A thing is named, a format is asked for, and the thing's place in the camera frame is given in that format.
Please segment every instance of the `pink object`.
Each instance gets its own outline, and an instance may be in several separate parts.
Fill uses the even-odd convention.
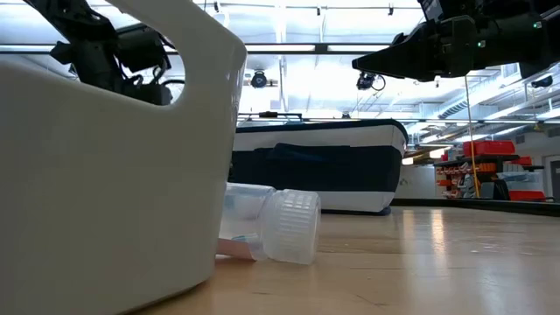
[[[241,259],[255,259],[251,255],[249,245],[245,241],[233,241],[227,239],[218,239],[218,255],[232,256]]]

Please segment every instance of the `wooden floor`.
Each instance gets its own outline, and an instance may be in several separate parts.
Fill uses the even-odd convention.
[[[560,314],[560,219],[468,209],[323,215],[312,266],[217,261],[138,314]]]

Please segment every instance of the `navy blue stripe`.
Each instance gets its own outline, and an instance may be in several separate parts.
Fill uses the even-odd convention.
[[[383,216],[383,215],[390,215],[391,212],[392,211],[391,211],[390,206],[384,207],[380,212],[321,209],[322,214],[350,214],[350,215]]]
[[[375,127],[393,125],[397,127],[404,138],[406,143],[409,142],[409,134],[406,132],[404,126],[394,119],[370,119],[356,122],[322,122],[322,123],[301,123],[301,124],[285,124],[278,126],[255,126],[255,127],[240,127],[235,133],[253,133],[253,132],[272,132],[272,131],[301,131],[301,130],[332,130],[332,129],[345,129],[345,128],[359,128],[359,127]]]
[[[321,192],[394,193],[401,152],[393,147],[303,147],[234,151],[229,181]]]

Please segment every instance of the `white plastic container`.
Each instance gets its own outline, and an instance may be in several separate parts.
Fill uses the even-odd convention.
[[[156,106],[0,59],[2,315],[121,314],[214,273],[247,50],[193,1],[109,1],[177,47],[184,93]]]
[[[246,242],[255,260],[310,264],[317,251],[319,209],[315,192],[228,183],[220,238]]]
[[[498,173],[510,191],[543,191],[543,175],[540,172],[507,171]]]

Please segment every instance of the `metal pole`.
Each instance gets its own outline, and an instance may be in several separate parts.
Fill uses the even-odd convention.
[[[469,84],[465,76],[465,90],[466,90],[466,106],[469,113],[469,136],[471,137],[471,157],[472,157],[472,173],[474,174],[474,189],[476,191],[476,198],[480,198],[479,191],[479,177],[476,173],[476,162],[474,161],[474,141],[473,141],[473,119],[471,118],[471,101],[469,100]]]

